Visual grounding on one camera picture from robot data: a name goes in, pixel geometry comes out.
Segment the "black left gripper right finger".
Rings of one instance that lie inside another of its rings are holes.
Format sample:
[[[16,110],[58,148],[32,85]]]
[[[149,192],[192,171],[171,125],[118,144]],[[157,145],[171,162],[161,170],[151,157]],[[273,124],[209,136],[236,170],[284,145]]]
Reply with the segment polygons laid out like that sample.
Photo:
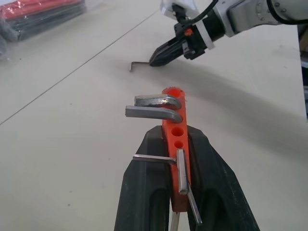
[[[191,189],[202,224],[188,211],[192,231],[257,231],[259,226],[233,170],[199,129],[189,127]]]

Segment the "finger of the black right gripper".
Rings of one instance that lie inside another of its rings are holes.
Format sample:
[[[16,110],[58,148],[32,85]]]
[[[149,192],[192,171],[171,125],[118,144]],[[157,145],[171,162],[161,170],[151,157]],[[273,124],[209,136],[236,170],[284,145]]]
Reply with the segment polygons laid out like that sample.
[[[186,39],[177,40],[173,38],[168,42],[164,43],[158,47],[154,53],[154,58],[168,58],[168,57],[180,57],[183,55],[183,43],[186,42]]]
[[[164,49],[156,49],[149,60],[149,65],[152,67],[164,66],[182,55],[182,48],[167,47]]]

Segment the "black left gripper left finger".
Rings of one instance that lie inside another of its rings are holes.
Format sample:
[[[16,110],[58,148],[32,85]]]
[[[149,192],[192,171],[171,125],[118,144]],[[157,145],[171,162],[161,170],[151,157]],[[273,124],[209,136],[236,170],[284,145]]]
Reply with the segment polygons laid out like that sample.
[[[167,231],[170,183],[168,164],[132,160],[123,176],[114,229]]]

